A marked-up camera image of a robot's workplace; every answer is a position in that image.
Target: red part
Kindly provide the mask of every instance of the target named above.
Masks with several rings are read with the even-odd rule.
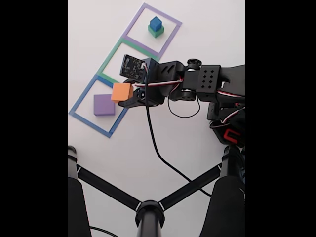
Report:
[[[225,132],[225,134],[224,134],[224,138],[225,138],[226,140],[228,140],[228,141],[234,143],[234,144],[238,144],[238,141],[237,141],[236,139],[234,139],[234,138],[228,136],[228,133],[230,133],[230,132],[233,133],[233,134],[235,134],[235,135],[237,135],[237,136],[240,136],[240,133],[235,132],[234,130],[231,130],[231,129],[227,129],[226,132]]]

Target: blue cube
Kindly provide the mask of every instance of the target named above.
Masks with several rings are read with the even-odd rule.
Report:
[[[160,21],[160,19],[158,17],[154,17],[151,21],[150,21],[150,27],[154,30],[154,31],[158,31],[162,26],[162,22]]]

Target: orange cube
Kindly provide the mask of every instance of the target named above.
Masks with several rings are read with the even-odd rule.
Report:
[[[133,97],[133,86],[130,83],[113,83],[111,100],[115,103]]]

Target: purple cube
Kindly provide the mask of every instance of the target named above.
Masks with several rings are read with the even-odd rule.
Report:
[[[111,100],[111,95],[94,95],[93,104],[94,115],[115,115],[115,103]]]

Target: wire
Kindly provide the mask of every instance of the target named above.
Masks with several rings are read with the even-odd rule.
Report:
[[[228,115],[226,118],[224,118],[223,121],[221,120],[221,123],[226,123],[227,120],[228,120],[230,117],[234,116],[235,114],[238,114],[239,111],[241,111],[241,110],[243,110],[243,109],[245,109],[245,108],[246,108],[246,106],[242,107],[240,110],[236,110],[236,111],[232,112],[230,115]]]
[[[104,232],[104,233],[106,233],[106,234],[108,234],[108,235],[111,235],[111,236],[113,236],[113,237],[118,237],[117,235],[114,235],[113,233],[111,233],[111,232],[109,232],[109,231],[106,231],[106,230],[104,230],[104,229],[98,228],[98,227],[90,226],[90,229],[96,230],[96,231]]]
[[[226,124],[222,124],[222,125],[218,125],[218,126],[211,126],[212,123],[214,123],[214,121],[211,121],[211,123],[209,124],[209,128],[213,129],[213,128],[218,128],[218,127],[224,127],[224,126],[227,126],[229,125],[230,123],[226,123]]]
[[[174,84],[179,84],[181,82],[182,82],[182,80],[155,82],[155,83],[149,83],[148,86],[174,85]],[[145,87],[145,84],[135,83],[134,86],[136,86],[136,87]]]
[[[145,70],[148,76],[148,68],[147,65],[145,64]],[[145,81],[145,106],[146,106],[146,114],[147,114],[147,120],[148,120],[148,125],[149,125],[149,130],[150,130],[150,135],[152,137],[152,141],[153,141],[153,145],[155,148],[155,151],[157,153],[157,156],[159,157],[159,159],[166,164],[169,168],[173,169],[175,172],[177,172],[178,174],[180,174],[183,178],[185,178],[187,181],[189,181],[190,183],[194,183],[191,179],[189,179],[187,176],[185,176],[183,173],[181,173],[178,169],[176,169],[175,167],[173,167],[171,164],[169,164],[167,161],[165,161],[162,156],[160,155],[158,148],[157,148],[157,144],[155,141],[155,137],[154,137],[154,132],[153,132],[153,126],[152,126],[152,121],[150,119],[150,114],[149,114],[149,106],[148,106],[148,94],[147,94],[147,88],[148,88],[148,80]],[[208,194],[206,191],[204,191],[202,188],[200,188],[197,185],[198,189],[201,190],[202,193],[204,193],[205,195],[212,197],[211,194]]]
[[[172,110],[171,110],[171,108],[170,108],[170,103],[169,103],[169,101],[170,101],[170,94],[171,94],[171,92],[173,92],[178,86],[179,86],[179,84],[177,84],[177,85],[169,92],[169,95],[168,95],[168,100],[167,100],[167,102],[168,102],[168,108],[169,108],[170,112],[171,112],[173,115],[175,115],[175,116],[177,116],[177,117],[179,117],[179,118],[182,118],[182,119],[191,118],[191,117],[197,115],[198,112],[199,112],[200,109],[201,109],[201,105],[199,104],[198,98],[197,98],[198,110],[197,110],[197,112],[196,112],[195,114],[190,115],[190,116],[183,117],[183,116],[177,115],[177,114],[175,114],[174,112],[172,112]]]
[[[221,91],[221,90],[218,90],[217,93],[219,93],[221,95],[230,96],[230,97],[245,97],[245,96],[241,96],[241,95],[232,94],[232,93],[229,93],[229,92],[224,92],[224,91]]]

